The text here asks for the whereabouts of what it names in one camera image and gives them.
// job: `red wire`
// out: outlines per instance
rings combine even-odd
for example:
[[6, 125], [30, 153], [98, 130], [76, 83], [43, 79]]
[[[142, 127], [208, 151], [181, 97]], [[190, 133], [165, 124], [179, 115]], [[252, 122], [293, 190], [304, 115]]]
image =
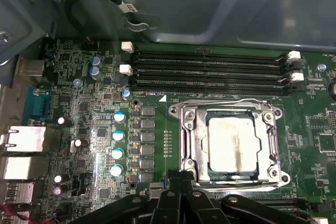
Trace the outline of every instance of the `red wire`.
[[11, 210], [7, 205], [3, 205], [3, 204], [0, 204], [0, 207], [3, 208], [3, 210], [5, 210], [6, 213], [8, 213], [9, 215], [11, 216], [20, 216], [20, 218], [23, 218], [25, 219], [26, 221], [28, 221], [29, 224], [54, 224], [55, 222], [52, 221], [52, 220], [42, 220], [40, 222], [36, 222], [30, 218], [28, 218], [27, 216], [24, 216], [24, 215], [20, 215], [16, 212], [14, 212], [13, 210]]

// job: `green circuit board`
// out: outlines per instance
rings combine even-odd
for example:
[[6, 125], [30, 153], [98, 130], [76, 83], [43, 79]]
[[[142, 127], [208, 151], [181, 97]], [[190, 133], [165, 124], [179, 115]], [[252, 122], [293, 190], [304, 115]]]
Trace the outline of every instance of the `green circuit board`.
[[[211, 50], [215, 54], [259, 55], [278, 57], [283, 51], [235, 49], [183, 45], [137, 44], [142, 50], [195, 52]], [[51, 158], [50, 176], [46, 180], [43, 196], [43, 216], [51, 215], [60, 202], [74, 204], [72, 219], [78, 218], [128, 194], [149, 195], [151, 190], [167, 187], [166, 174], [179, 166], [178, 121], [167, 115], [173, 103], [188, 99], [239, 100], [256, 98], [267, 100], [281, 108], [284, 116], [277, 121], [278, 141], [282, 170], [291, 176], [291, 183], [268, 193], [248, 194], [254, 198], [305, 198], [311, 202], [322, 199], [336, 199], [336, 102], [330, 99], [327, 85], [336, 76], [336, 56], [301, 52], [306, 92], [294, 92], [287, 97], [192, 94], [165, 92], [134, 92], [129, 100], [121, 99], [122, 87], [117, 86], [113, 76], [118, 71], [113, 57], [120, 45], [101, 42], [95, 51], [81, 50], [80, 41], [56, 40], [45, 45], [46, 55], [55, 64], [59, 73], [57, 87], [51, 90], [48, 126], [57, 126], [60, 116], [71, 116], [73, 127], [62, 130], [61, 151]], [[103, 61], [102, 77], [93, 80], [88, 75], [90, 59], [98, 56]], [[326, 71], [319, 71], [318, 64], [325, 64]], [[75, 88], [73, 80], [82, 80], [82, 86]], [[155, 115], [136, 115], [143, 108], [155, 108]], [[113, 115], [122, 111], [127, 120], [121, 124], [113, 121]], [[155, 134], [155, 153], [145, 156], [154, 160], [153, 182], [130, 182], [130, 175], [138, 175], [138, 168], [131, 168], [131, 162], [138, 162], [139, 155], [133, 155], [133, 148], [140, 148], [132, 136], [140, 136], [137, 130], [143, 120], [154, 120], [150, 131]], [[116, 142], [112, 133], [120, 130], [125, 139]], [[75, 137], [88, 138], [89, 148], [69, 152], [70, 141]], [[124, 159], [111, 157], [113, 148], [124, 151]], [[112, 177], [110, 168], [114, 164], [123, 167], [123, 174]], [[78, 197], [70, 193], [53, 196], [52, 178], [60, 173], [85, 175], [85, 193]], [[320, 214], [330, 220], [336, 209]]]

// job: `cable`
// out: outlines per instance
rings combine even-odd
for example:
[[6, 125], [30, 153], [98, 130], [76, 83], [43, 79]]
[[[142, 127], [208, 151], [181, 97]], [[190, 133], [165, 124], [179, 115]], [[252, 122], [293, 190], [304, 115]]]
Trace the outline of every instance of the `cable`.
[[[66, 16], [69, 20], [69, 22], [73, 25], [73, 27], [84, 37], [86, 37], [87, 41], [91, 41], [90, 37], [87, 36], [84, 32], [84, 28], [82, 26], [82, 24], [78, 21], [78, 19], [76, 19], [73, 16], [72, 13], [72, 7], [75, 3], [79, 2], [80, 0], [66, 0], [65, 2], [65, 13]], [[121, 5], [123, 2], [122, 0], [109, 0], [113, 3], [115, 3], [116, 5]], [[128, 21], [133, 22], [134, 21], [134, 17], [131, 13], [124, 13], [124, 16], [128, 19]]]
[[40, 222], [36, 222], [27, 216], [20, 215], [18, 212], [10, 209], [7, 205], [0, 204], [0, 209], [6, 213], [8, 213], [10, 216], [16, 216], [20, 220], [26, 220], [29, 224], [54, 224], [55, 222], [53, 220], [42, 220]]

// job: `motherboard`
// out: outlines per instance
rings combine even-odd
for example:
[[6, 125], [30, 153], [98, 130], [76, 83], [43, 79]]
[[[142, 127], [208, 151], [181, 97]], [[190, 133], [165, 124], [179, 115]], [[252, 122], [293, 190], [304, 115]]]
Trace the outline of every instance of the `motherboard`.
[[[59, 220], [68, 223], [129, 194], [155, 197], [170, 170], [185, 169], [215, 198], [240, 191], [336, 223], [336, 55], [131, 47], [45, 43], [57, 83], [28, 88], [22, 121], [59, 138], [32, 200], [40, 219], [69, 206]], [[242, 186], [252, 177], [258, 183]], [[312, 206], [296, 206], [297, 198]]]

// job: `cable label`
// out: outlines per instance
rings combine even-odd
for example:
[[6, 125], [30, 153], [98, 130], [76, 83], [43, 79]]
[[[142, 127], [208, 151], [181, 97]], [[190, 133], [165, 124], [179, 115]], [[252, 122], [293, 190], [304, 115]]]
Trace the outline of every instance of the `cable label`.
[[119, 9], [122, 10], [123, 13], [137, 13], [138, 10], [132, 4], [126, 4], [124, 2], [121, 5], [118, 5]]

